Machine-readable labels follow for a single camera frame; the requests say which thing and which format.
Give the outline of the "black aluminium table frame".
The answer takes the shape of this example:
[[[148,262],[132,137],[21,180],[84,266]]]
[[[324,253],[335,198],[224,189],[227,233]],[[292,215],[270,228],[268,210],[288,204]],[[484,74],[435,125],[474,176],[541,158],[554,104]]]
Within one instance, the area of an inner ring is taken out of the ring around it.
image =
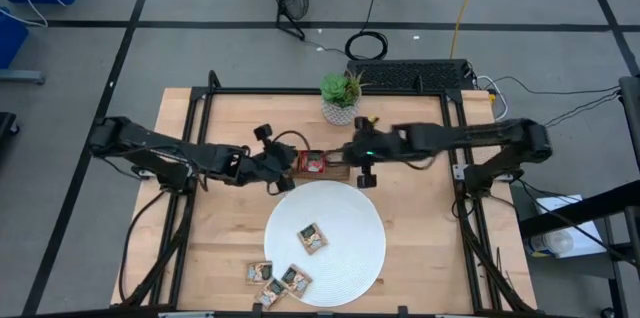
[[[320,112],[319,89],[311,88],[167,88],[158,111],[159,133],[187,140],[203,138],[228,144],[252,144],[261,150],[252,130],[270,123],[276,134],[292,129],[303,133],[312,147],[325,149],[350,140],[353,128],[331,126]],[[456,101],[447,95],[417,93],[415,90],[370,90],[365,92],[361,110],[365,115],[389,122],[433,121],[457,125],[467,109],[468,122],[485,122],[490,117],[487,93],[462,91]],[[404,164],[375,165],[377,188],[364,193],[371,197],[386,230],[386,259],[378,280],[357,300],[333,308],[318,308],[287,297],[263,311],[261,316],[310,318],[398,317],[398,307],[411,317],[435,315],[473,315],[509,313],[511,308],[500,296],[500,308],[493,304],[489,277],[472,249],[464,245],[459,220],[450,213],[455,202],[450,166],[466,156],[485,160],[497,147],[474,148],[471,153],[440,155],[429,170],[417,171]],[[189,240],[171,256],[162,275],[138,306],[156,310],[213,311],[216,318],[227,315],[251,316],[255,289],[242,278],[245,261],[257,261],[263,248],[264,225],[277,203],[264,183],[236,188],[209,181],[209,191],[198,186]],[[179,227],[185,198],[164,195],[142,215],[131,236],[126,281],[128,295],[143,280],[156,261],[160,246]],[[479,213],[469,217],[475,231],[486,232],[485,249],[501,244],[503,274],[510,273],[512,289],[527,305],[537,310],[526,257],[521,246],[515,211],[489,199]]]

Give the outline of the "black equipment stand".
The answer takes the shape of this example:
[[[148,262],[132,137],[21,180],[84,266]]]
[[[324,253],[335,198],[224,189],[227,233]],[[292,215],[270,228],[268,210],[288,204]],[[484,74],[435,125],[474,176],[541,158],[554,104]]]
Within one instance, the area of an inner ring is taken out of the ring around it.
[[[619,79],[619,100],[622,102],[634,156],[640,171],[640,73]],[[640,179],[616,187],[582,202],[548,211],[524,220],[521,235],[530,238],[564,228],[576,229],[580,224],[623,214],[629,241],[603,247],[612,262],[613,277],[609,280],[612,306],[601,311],[601,318],[632,318],[625,310],[622,275],[618,266],[630,264],[640,280]]]

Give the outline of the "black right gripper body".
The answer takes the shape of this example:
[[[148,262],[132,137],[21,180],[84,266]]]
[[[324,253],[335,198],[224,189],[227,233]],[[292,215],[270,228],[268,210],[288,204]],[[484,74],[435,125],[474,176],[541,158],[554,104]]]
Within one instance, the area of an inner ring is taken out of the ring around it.
[[[342,147],[342,160],[347,164],[402,162],[415,159],[415,152],[396,131],[382,132],[375,128],[377,119],[356,117],[351,142]]]

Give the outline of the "white box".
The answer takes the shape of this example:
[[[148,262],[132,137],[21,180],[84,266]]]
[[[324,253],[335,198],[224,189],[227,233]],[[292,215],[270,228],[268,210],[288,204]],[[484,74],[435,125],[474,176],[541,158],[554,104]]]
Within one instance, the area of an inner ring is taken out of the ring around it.
[[[535,207],[539,213],[547,213],[564,206],[582,201],[581,195],[566,197],[537,198]],[[554,257],[558,259],[605,253],[606,249],[588,238],[582,231],[602,242],[601,236],[592,221],[582,223],[577,228],[569,227],[561,230],[525,238],[525,251],[533,257]]]

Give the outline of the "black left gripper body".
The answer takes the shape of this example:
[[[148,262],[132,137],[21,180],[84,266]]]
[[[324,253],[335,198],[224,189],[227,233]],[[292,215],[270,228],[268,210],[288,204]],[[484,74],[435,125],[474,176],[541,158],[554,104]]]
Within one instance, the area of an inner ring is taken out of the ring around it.
[[[280,142],[268,141],[264,150],[256,155],[250,155],[250,148],[243,146],[243,155],[239,159],[236,186],[245,186],[250,183],[264,182],[267,191],[270,185],[275,184],[277,192],[288,192],[295,188],[294,179],[288,173],[289,159],[287,155],[292,153],[294,146]]]

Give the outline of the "black mesh computer case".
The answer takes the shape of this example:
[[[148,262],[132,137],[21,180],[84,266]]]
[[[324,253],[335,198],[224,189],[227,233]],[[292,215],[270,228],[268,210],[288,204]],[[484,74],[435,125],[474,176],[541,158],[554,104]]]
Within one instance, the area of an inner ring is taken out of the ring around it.
[[[384,89],[471,90],[476,74],[465,59],[351,60],[347,70],[361,82]]]

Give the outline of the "red tea packet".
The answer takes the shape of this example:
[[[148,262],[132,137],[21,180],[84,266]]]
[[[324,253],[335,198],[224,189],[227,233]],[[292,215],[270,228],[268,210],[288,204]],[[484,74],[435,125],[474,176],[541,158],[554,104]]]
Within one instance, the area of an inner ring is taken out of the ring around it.
[[[303,150],[298,154],[297,170],[302,173],[321,174],[327,166],[326,156],[321,150]]]

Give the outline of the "white round woven placemat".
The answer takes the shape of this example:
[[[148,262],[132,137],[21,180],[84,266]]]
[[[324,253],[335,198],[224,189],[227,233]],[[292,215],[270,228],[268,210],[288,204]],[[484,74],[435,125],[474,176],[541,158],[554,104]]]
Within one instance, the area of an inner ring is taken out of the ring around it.
[[[311,224],[328,244],[308,254],[298,234]],[[385,260],[385,230],[374,204],[360,190],[315,181],[296,187],[275,206],[265,228],[264,254],[277,279],[292,265],[311,277],[301,302],[337,307],[375,283]]]

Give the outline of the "green succulent plant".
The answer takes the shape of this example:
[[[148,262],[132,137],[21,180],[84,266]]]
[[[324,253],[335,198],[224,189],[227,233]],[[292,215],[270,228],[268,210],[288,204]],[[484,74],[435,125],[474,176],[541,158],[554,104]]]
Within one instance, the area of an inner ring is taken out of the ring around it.
[[[320,85],[323,100],[340,108],[355,106],[361,97],[362,87],[366,86],[362,75],[349,70],[326,75]]]

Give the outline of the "brown tea packet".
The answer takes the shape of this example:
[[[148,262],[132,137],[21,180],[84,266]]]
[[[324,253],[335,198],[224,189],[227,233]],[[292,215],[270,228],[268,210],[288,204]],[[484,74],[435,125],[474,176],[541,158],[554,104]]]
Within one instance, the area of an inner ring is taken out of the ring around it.
[[[250,262],[246,265],[245,282],[250,285],[261,285],[273,278],[271,261]]]
[[[316,223],[311,223],[297,233],[297,237],[308,255],[328,245],[328,240]]]
[[[290,294],[301,299],[313,282],[309,274],[295,264],[291,264],[281,276],[280,282]]]
[[[277,279],[270,279],[255,295],[255,302],[264,309],[270,309],[288,293],[287,288]]]

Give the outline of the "brown wooden tea box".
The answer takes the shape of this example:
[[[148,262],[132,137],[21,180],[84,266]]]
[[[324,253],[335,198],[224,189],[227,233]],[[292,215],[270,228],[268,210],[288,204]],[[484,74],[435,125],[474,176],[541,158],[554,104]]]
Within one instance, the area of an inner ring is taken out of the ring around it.
[[[312,174],[297,172],[292,174],[296,179],[306,180],[337,180],[347,181],[350,179],[350,167],[342,163],[341,154],[333,154],[326,156],[327,166],[324,173]]]

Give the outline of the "white triangle-patterned plant pot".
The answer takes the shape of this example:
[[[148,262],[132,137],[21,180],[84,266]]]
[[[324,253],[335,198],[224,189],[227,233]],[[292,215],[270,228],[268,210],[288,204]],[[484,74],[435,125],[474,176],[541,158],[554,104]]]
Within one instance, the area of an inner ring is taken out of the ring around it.
[[[321,111],[330,124],[336,126],[352,125],[359,111],[359,103],[360,101],[357,100],[353,105],[340,107],[323,100]]]

